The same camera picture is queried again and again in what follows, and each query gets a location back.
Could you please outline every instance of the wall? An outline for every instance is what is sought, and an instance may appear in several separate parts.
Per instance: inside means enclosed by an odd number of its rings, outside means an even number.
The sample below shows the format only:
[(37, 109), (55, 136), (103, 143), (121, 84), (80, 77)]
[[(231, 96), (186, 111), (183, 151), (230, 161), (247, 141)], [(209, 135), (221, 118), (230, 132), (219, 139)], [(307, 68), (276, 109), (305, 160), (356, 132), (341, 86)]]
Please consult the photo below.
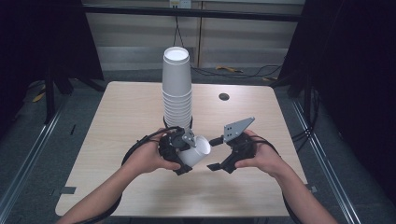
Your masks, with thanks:
[[(192, 1), (192, 8), (299, 15), (301, 1)], [(86, 4), (169, 7), (168, 1), (85, 0)], [(163, 51), (173, 46), (176, 18), (87, 13), (103, 70), (161, 68)], [(260, 67), (281, 64), (296, 22), (178, 18), (186, 49), (195, 66), (219, 64)], [(176, 45), (181, 46), (177, 36)]]

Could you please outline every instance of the black curtain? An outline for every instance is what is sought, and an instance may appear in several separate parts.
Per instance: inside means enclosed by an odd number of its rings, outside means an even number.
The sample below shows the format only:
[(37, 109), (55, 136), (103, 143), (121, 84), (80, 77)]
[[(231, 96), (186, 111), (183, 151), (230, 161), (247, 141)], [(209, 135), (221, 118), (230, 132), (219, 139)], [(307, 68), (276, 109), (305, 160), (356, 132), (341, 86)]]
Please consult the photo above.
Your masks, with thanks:
[(279, 78), (312, 79), (340, 134), (396, 204), (396, 2), (306, 0)]
[(0, 3), (0, 136), (22, 106), (27, 87), (56, 77), (103, 79), (80, 0), (20, 0)]

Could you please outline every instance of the white cup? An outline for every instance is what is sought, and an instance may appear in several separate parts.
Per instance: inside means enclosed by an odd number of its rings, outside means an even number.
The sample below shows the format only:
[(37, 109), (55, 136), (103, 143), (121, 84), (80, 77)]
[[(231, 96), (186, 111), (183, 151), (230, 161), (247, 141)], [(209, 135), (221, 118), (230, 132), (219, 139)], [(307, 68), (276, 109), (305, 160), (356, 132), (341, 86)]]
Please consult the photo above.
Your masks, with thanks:
[(183, 96), (191, 91), (190, 55), (186, 49), (172, 47), (163, 54), (163, 92)]
[(193, 167), (210, 153), (209, 142), (203, 136), (195, 136), (196, 147), (180, 151), (178, 156), (184, 164)]
[(183, 110), (183, 109), (191, 109), (191, 102), (187, 102), (186, 104), (180, 105), (169, 105), (169, 103), (163, 102), (163, 106), (167, 109), (175, 109), (175, 110)]
[(163, 110), (163, 113), (169, 119), (179, 120), (179, 119), (184, 119), (187, 116), (191, 116), (191, 109), (186, 108), (185, 110), (173, 110), (173, 109), (165, 108)]
[(168, 127), (178, 126), (181, 128), (190, 128), (191, 119), (187, 119), (185, 121), (172, 121), (165, 117), (165, 122)]
[(178, 98), (176, 98), (176, 97), (168, 97), (168, 96), (163, 94), (163, 99), (167, 103), (169, 103), (171, 105), (173, 105), (173, 104), (178, 105), (178, 104), (183, 104), (185, 102), (191, 101), (191, 94), (189, 94), (189, 95), (187, 95), (185, 97), (178, 97)]
[(191, 119), (191, 113), (188, 113), (188, 114), (183, 115), (183, 116), (171, 116), (171, 115), (167, 114), (167, 112), (165, 112), (165, 117), (168, 120), (172, 120), (172, 121), (181, 121), (181, 120), (184, 121), (184, 120), (187, 120), (187, 119)]

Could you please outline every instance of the metal bar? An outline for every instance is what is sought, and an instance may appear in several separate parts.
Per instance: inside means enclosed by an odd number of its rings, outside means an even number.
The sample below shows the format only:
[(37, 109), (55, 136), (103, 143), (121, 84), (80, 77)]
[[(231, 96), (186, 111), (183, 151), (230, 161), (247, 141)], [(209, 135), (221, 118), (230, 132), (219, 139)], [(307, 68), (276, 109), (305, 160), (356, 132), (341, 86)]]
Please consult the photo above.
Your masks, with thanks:
[[(304, 129), (308, 128), (308, 124), (304, 119), (304, 111), (300, 103), (293, 102), (294, 109), (297, 113), (298, 119), (301, 122)], [(355, 207), (353, 206), (352, 202), (349, 200), (346, 191), (344, 190), (340, 180), (338, 179), (337, 175), (335, 174), (334, 169), (332, 168), (332, 164), (330, 163), (329, 159), (324, 152), (322, 145), (320, 144), (317, 136), (315, 133), (311, 133), (309, 136), (309, 141), (311, 147), (314, 149), (314, 152), (318, 158), (319, 164), (326, 175), (327, 180), (332, 188), (332, 192), (334, 193), (335, 198), (337, 199), (338, 204), (341, 207), (341, 210), (346, 217), (346, 221), (348, 223), (361, 223), (359, 220), (358, 214), (355, 211)]]
[(39, 7), (50, 7), (60, 10), (83, 10), (89, 13), (110, 13), (110, 14), (132, 14), (132, 15), (151, 15), (151, 16), (178, 16), (178, 17), (197, 17), (197, 18), (222, 18), (254, 21), (300, 21), (313, 20), (303, 18), (301, 15), (293, 14), (270, 14), (270, 13), (253, 13), (238, 11), (219, 11), (204, 9), (186, 9), (186, 8), (167, 8), (167, 7), (115, 7), (104, 5), (67, 5), (67, 4), (34, 4)]
[(15, 175), (14, 179), (12, 180), (11, 184), (9, 185), (6, 193), (0, 200), (0, 223), (6, 223), (7, 217), (11, 212), (12, 207), (14, 206), (15, 202), (17, 201), (18, 197), (21, 194), (23, 186), (32, 172), (33, 168), (35, 167), (35, 163), (38, 160), (44, 146), (47, 144), (50, 135), (58, 122), (58, 119), (61, 115), (61, 111), (64, 108), (66, 100), (63, 99), (61, 105), (59, 106), (57, 112), (50, 120), (50, 122), (44, 125), (43, 129), (41, 130), (40, 135), (35, 140), (35, 144), (32, 146), (29, 154), (27, 155), (25, 161), (21, 165), (20, 170)]

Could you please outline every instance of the table surface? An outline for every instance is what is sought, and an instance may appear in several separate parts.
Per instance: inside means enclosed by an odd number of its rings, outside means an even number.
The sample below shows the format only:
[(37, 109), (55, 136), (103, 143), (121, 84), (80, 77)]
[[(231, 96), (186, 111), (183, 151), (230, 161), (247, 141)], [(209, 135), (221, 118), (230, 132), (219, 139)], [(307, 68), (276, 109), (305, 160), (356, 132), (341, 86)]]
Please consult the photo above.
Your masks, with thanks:
[[(219, 98), (230, 95), (228, 101)], [(248, 127), (271, 142), (306, 183), (273, 89), (263, 86), (192, 84), (192, 130), (206, 139), (220, 137), (226, 124), (255, 117)], [(111, 82), (98, 106), (66, 187), (56, 206), (62, 216), (117, 169), (128, 149), (163, 127), (161, 83)], [(113, 216), (276, 217), (288, 216), (280, 187), (257, 168), (210, 171), (231, 153), (222, 144), (184, 175), (159, 169), (139, 176), (123, 192)]]

